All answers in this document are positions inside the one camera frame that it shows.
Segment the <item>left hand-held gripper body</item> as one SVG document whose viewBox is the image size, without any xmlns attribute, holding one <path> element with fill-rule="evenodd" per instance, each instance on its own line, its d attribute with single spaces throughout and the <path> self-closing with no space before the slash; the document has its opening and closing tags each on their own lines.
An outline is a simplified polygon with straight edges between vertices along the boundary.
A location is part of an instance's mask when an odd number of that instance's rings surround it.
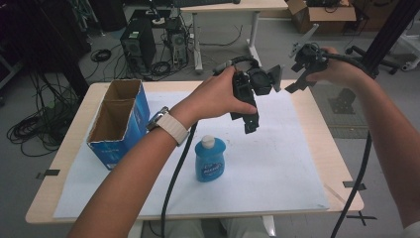
<svg viewBox="0 0 420 238">
<path fill-rule="evenodd" d="M 281 90 L 282 70 L 282 65 L 276 65 L 269 70 L 260 67 L 250 68 L 248 71 L 236 70 L 233 75 L 234 96 L 240 101 L 257 106 L 255 96 Z"/>
</svg>

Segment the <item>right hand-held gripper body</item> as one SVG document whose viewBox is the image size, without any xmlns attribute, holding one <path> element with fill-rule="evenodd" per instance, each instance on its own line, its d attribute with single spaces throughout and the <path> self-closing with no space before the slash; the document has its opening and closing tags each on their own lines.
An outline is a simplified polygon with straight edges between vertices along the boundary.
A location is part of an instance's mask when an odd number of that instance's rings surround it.
<svg viewBox="0 0 420 238">
<path fill-rule="evenodd" d="M 309 31 L 307 31 L 297 42 L 292 44 L 291 52 L 288 55 L 291 59 L 294 59 L 294 64 L 299 62 L 304 65 L 299 71 L 302 71 L 302 74 L 306 74 L 306 76 L 313 72 L 324 70 L 328 64 L 328 60 L 325 57 L 326 52 L 317 44 L 309 42 L 318 28 L 318 24 L 313 24 Z"/>
</svg>

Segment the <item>person's left hand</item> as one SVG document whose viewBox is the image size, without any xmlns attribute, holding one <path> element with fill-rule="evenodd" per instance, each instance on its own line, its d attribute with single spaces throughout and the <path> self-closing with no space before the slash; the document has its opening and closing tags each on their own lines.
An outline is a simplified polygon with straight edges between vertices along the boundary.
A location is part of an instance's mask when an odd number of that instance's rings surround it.
<svg viewBox="0 0 420 238">
<path fill-rule="evenodd" d="M 229 66 L 204 80 L 186 98 L 174 105 L 169 114 L 186 129 L 201 119 L 220 117 L 226 113 L 254 114 L 257 108 L 234 96 L 232 79 L 236 70 Z"/>
</svg>

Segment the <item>person's right hand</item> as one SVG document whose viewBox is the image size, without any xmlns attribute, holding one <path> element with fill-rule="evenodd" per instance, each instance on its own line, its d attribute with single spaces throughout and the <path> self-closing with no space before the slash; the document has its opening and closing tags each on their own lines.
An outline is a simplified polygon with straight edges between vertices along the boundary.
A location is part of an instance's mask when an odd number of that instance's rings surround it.
<svg viewBox="0 0 420 238">
<path fill-rule="evenodd" d="M 330 59 L 325 70 L 307 75 L 306 80 L 311 82 L 327 80 L 333 84 L 355 90 L 359 90 L 371 82 L 371 79 L 361 69 L 338 59 Z"/>
</svg>

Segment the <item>white table mat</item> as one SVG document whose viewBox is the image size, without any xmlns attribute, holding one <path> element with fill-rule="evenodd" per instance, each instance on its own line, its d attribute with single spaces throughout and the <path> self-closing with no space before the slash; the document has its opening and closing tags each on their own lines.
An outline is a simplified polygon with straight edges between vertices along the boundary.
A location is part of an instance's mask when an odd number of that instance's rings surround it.
<svg viewBox="0 0 420 238">
<path fill-rule="evenodd" d="M 260 125 L 246 134 L 229 115 L 202 120 L 193 136 L 221 139 L 224 173 L 200 182 L 195 148 L 176 148 L 161 170 L 141 212 L 143 219 L 221 217 L 278 212 L 325 211 L 330 204 L 318 176 L 290 93 L 256 99 Z"/>
</svg>

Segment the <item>brown cardboard box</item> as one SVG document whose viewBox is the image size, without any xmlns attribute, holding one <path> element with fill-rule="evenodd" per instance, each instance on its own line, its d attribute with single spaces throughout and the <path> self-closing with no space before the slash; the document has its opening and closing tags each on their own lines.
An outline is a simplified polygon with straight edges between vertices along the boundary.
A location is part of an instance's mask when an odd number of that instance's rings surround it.
<svg viewBox="0 0 420 238">
<path fill-rule="evenodd" d="M 316 34 L 339 34 L 347 23 L 354 23 L 356 10 L 348 0 L 338 0 L 336 6 L 308 6 L 309 0 L 287 0 L 291 21 L 298 33 L 307 33 L 314 24 Z"/>
</svg>

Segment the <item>blue bottle with white cap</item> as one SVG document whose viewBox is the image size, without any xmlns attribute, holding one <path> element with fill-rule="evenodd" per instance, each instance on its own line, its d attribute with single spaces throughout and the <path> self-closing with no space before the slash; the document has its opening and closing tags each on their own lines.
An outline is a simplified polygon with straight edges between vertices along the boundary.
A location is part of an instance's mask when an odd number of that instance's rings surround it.
<svg viewBox="0 0 420 238">
<path fill-rule="evenodd" d="M 211 135 L 204 136 L 195 146 L 195 173 L 200 182 L 217 179 L 225 169 L 225 143 Z"/>
</svg>

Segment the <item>beige band wristwatch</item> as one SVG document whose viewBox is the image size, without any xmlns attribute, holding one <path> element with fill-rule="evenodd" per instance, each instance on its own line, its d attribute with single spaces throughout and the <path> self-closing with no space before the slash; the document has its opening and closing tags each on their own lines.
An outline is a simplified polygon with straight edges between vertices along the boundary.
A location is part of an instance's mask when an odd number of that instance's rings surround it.
<svg viewBox="0 0 420 238">
<path fill-rule="evenodd" d="M 150 119 L 147 130 L 151 132 L 157 127 L 168 133 L 176 141 L 177 146 L 182 145 L 189 136 L 189 131 L 169 114 L 167 106 L 164 106 Z"/>
</svg>

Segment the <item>white-legged wooden desk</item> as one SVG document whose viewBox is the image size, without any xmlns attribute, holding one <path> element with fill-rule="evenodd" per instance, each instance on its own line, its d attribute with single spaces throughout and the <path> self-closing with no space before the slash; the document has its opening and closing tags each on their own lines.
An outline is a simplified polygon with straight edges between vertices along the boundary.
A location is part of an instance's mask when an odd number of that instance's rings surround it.
<svg viewBox="0 0 420 238">
<path fill-rule="evenodd" d="M 232 25 L 251 25 L 251 34 L 247 39 L 247 47 L 250 54 L 260 61 L 259 55 L 255 47 L 255 41 L 258 31 L 258 23 L 260 13 L 264 11 L 283 11 L 288 8 L 285 0 L 224 0 L 223 3 L 202 5 L 205 0 L 194 0 L 196 6 L 181 6 L 176 4 L 175 7 L 181 13 L 189 13 L 192 15 L 193 26 L 193 61 L 194 69 L 197 73 L 203 72 L 202 55 L 200 52 L 200 40 L 198 29 L 205 25 L 226 24 Z"/>
</svg>

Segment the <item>open-sided computer tower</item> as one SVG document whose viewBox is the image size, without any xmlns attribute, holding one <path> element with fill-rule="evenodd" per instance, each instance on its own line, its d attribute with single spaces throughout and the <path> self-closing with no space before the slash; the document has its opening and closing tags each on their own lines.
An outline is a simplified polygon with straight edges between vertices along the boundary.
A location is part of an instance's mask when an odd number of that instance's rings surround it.
<svg viewBox="0 0 420 238">
<path fill-rule="evenodd" d="M 186 64 L 188 62 L 187 36 L 180 18 L 167 18 L 165 30 L 172 63 L 178 66 Z"/>
</svg>

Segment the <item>blue cardboard box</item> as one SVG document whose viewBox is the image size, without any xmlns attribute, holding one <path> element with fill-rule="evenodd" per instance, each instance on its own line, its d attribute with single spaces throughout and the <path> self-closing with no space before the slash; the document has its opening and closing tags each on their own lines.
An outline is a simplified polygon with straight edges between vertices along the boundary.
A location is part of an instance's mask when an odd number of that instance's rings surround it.
<svg viewBox="0 0 420 238">
<path fill-rule="evenodd" d="M 113 80 L 98 109 L 87 145 L 111 171 L 147 134 L 150 108 L 139 79 Z"/>
</svg>

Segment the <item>black computer tower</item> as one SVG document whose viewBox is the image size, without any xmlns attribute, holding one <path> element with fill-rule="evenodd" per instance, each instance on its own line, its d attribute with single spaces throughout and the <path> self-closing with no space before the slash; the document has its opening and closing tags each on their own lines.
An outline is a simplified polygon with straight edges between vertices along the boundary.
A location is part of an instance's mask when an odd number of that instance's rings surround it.
<svg viewBox="0 0 420 238">
<path fill-rule="evenodd" d="M 120 38 L 131 71 L 150 71 L 157 51 L 151 21 L 147 18 L 132 19 Z"/>
</svg>

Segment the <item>black floor bracket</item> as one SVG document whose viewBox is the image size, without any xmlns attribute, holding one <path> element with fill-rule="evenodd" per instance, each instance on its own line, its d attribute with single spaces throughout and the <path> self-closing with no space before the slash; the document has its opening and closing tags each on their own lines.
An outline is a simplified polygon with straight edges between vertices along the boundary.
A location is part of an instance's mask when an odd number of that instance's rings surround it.
<svg viewBox="0 0 420 238">
<path fill-rule="evenodd" d="M 349 88 L 344 88 L 337 97 L 329 98 L 328 102 L 335 114 L 354 114 L 353 102 L 355 99 L 356 95 Z"/>
</svg>

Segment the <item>black metal stand post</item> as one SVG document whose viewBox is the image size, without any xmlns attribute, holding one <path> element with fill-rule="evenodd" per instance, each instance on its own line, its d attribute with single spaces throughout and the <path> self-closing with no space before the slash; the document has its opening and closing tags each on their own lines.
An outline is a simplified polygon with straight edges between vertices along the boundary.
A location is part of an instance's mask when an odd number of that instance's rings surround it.
<svg viewBox="0 0 420 238">
<path fill-rule="evenodd" d="M 376 78 L 376 70 L 380 62 L 397 42 L 419 10 L 420 0 L 399 0 L 396 4 L 363 56 L 362 65 L 371 78 Z"/>
</svg>

